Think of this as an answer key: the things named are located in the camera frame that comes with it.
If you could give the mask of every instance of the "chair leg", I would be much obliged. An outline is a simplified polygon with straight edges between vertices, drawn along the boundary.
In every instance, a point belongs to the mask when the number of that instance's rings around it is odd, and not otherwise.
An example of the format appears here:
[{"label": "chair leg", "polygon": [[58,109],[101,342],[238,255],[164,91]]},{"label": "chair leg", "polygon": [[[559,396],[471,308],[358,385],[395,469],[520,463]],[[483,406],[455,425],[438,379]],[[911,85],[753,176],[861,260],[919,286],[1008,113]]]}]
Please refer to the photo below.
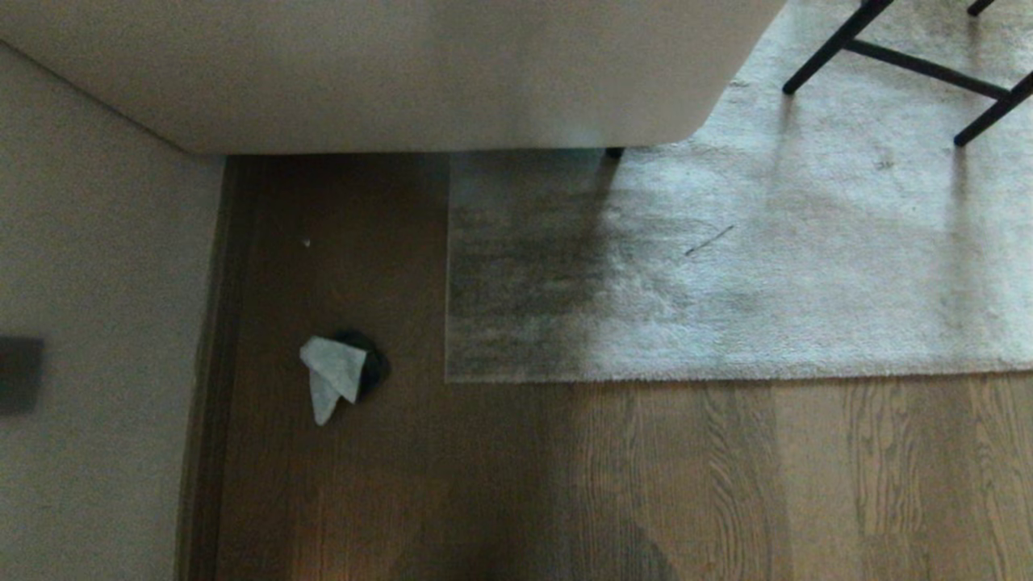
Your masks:
[{"label": "chair leg", "polygon": [[990,109],[988,109],[982,115],[980,115],[975,121],[969,124],[961,133],[954,136],[954,145],[958,147],[965,147],[969,142],[979,136],[990,128],[991,125],[997,123],[999,119],[1011,112],[1011,110],[1019,106],[1019,104],[1033,95],[1033,72],[1026,75],[1019,82],[1018,85],[1007,97],[997,101]]},{"label": "chair leg", "polygon": [[842,51],[843,47],[860,34],[868,25],[872,24],[872,21],[882,13],[882,10],[885,10],[893,3],[894,0],[868,0],[862,4],[839,30],[828,40],[825,40],[818,52],[814,53],[814,56],[786,82],[785,86],[782,87],[782,92],[787,95],[795,93],[796,89],[807,83],[815,72],[836,56],[836,53]]},{"label": "chair leg", "polygon": [[972,5],[969,6],[969,13],[973,17],[978,17],[979,13],[987,8],[987,6],[990,6],[993,3],[994,0],[975,0],[975,2],[972,2]]}]

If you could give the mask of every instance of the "shag rug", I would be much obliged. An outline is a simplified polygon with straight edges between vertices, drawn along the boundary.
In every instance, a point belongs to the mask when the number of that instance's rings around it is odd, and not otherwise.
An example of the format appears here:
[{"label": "shag rug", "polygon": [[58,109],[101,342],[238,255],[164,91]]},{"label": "shag rug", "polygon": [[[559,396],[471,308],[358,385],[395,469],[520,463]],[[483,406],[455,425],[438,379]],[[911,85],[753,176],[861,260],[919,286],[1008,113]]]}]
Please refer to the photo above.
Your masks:
[{"label": "shag rug", "polygon": [[[855,6],[790,1],[683,143],[455,155],[447,378],[1033,368],[1033,100],[961,150],[989,99],[860,56],[783,97]],[[898,2],[862,37],[1010,87],[1033,1]]]}]

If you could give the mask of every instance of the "wooden floor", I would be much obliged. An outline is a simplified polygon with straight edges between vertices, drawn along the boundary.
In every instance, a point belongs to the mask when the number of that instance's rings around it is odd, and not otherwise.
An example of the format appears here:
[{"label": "wooden floor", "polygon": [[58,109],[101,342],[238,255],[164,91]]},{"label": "wooden floor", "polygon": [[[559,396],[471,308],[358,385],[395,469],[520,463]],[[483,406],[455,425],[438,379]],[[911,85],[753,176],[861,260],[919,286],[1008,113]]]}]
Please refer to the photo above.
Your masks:
[{"label": "wooden floor", "polygon": [[[220,579],[1033,579],[1033,375],[446,386],[447,157],[246,163]],[[317,428],[343,327],[394,375]]]}]

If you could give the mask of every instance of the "crumpled paper towel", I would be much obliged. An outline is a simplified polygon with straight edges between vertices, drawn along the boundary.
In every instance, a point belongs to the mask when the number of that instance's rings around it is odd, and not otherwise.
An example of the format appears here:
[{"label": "crumpled paper towel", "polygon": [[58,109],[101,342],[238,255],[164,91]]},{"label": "crumpled paper towel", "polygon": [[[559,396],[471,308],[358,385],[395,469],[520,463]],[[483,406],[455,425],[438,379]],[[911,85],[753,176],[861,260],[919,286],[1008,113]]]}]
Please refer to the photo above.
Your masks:
[{"label": "crumpled paper towel", "polygon": [[302,361],[309,368],[309,389],[316,424],[326,424],[342,397],[351,403],[358,399],[358,380],[366,363],[359,348],[312,337],[302,347]]}]

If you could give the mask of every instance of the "white sofa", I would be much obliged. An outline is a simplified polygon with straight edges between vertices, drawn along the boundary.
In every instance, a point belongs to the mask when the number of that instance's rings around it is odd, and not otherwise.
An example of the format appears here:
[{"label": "white sofa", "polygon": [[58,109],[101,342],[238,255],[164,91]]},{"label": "white sofa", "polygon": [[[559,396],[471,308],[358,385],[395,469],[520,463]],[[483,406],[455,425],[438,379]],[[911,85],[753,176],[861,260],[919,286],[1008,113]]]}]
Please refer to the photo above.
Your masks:
[{"label": "white sofa", "polygon": [[209,153],[631,146],[698,128],[784,0],[5,0],[0,38]]}]

